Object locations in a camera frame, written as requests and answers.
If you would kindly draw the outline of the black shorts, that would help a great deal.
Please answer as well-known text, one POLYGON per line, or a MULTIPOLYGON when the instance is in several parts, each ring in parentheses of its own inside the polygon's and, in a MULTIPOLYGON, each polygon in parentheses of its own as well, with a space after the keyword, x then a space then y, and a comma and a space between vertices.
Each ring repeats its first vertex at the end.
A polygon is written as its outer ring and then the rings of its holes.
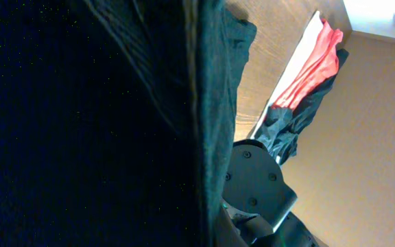
POLYGON ((0 246, 224 246, 257 33, 224 1, 0 1, 0 246))

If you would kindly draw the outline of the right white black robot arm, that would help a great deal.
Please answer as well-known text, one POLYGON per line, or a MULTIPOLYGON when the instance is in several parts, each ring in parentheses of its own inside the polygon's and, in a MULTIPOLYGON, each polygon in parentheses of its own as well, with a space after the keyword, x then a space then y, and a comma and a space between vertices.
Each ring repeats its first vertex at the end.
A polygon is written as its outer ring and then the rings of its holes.
POLYGON ((233 144, 217 218, 216 246, 321 247, 291 210, 298 197, 257 140, 233 144))

